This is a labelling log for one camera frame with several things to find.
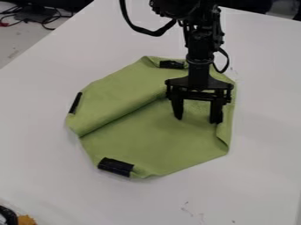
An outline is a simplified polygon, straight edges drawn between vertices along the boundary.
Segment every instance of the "table surface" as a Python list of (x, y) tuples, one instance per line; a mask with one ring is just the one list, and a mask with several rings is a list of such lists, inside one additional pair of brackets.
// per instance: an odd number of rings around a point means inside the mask
[[(166, 21), (130, 2), (138, 25)], [(93, 167), (64, 125), (76, 93), (143, 55), (187, 52), (179, 28), (135, 33), (117, 1), (95, 1), (0, 71), (0, 198), (55, 225), (300, 224), (301, 23), (224, 9), (223, 26), (239, 89), (227, 156), (145, 180)]]

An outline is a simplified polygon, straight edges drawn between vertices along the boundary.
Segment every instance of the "black clip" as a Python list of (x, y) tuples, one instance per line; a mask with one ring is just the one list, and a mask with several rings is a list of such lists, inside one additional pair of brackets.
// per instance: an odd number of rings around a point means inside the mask
[(184, 69), (185, 63), (184, 62), (176, 62), (176, 61), (161, 61), (160, 68), (163, 69)]
[(129, 178), (130, 172), (133, 170), (134, 165), (111, 158), (103, 158), (99, 162), (98, 168), (103, 171), (109, 171)]
[(79, 92), (79, 93), (77, 94), (77, 97), (75, 98), (75, 100), (74, 100), (74, 102), (73, 102), (73, 104), (72, 104), (72, 107), (71, 107), (70, 110), (69, 110), (69, 113), (70, 113), (70, 114), (75, 114), (76, 109), (77, 109), (77, 106), (78, 106), (78, 103), (79, 103), (79, 100), (80, 100), (80, 98), (82, 97), (82, 95), (83, 95), (82, 92)]

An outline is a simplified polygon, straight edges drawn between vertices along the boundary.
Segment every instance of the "cloth fold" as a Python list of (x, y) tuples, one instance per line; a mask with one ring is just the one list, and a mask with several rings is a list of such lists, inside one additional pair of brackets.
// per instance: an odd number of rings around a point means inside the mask
[[(133, 164), (131, 177), (162, 176), (204, 163), (228, 152), (235, 98), (224, 107), (224, 122), (209, 123), (209, 102), (185, 101), (183, 120), (173, 117), (165, 98), (165, 80), (187, 75), (184, 69), (161, 69), (164, 59), (138, 62), (85, 87), (66, 122), (92, 162), (104, 158)], [(219, 80), (234, 83), (211, 68)]]

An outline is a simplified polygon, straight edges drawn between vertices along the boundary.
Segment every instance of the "folded cloth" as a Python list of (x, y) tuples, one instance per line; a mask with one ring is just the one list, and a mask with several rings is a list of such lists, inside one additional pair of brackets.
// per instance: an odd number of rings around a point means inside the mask
[[(100, 169), (147, 178), (227, 154), (235, 96), (221, 124), (209, 123), (210, 102), (193, 100), (185, 100), (183, 119), (177, 120), (165, 98), (165, 80), (186, 76), (187, 64), (176, 60), (182, 69), (162, 69), (161, 61), (167, 59), (145, 56), (89, 84), (68, 114), (68, 127)], [(210, 74), (234, 84), (213, 67)]]

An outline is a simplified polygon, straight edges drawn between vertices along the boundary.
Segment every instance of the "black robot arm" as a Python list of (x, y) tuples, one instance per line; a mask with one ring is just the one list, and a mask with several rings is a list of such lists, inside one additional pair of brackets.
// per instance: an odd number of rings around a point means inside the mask
[[(224, 33), (220, 23), (221, 10), (214, 0), (150, 0), (150, 7), (160, 16), (172, 20), (157, 31), (135, 26), (128, 18), (125, 0), (120, 0), (123, 17), (131, 28), (151, 36), (161, 36), (176, 22), (183, 27), (186, 47), (188, 48), (188, 76), (169, 79), (166, 96), (172, 101), (174, 116), (181, 120), (184, 100), (209, 101), (211, 103), (211, 123), (223, 121), (223, 106), (231, 102), (233, 85), (216, 80), (210, 75), (210, 66), (224, 73), (229, 66), (229, 56), (221, 48)], [(214, 63), (214, 53), (220, 52), (227, 58), (222, 70)]]

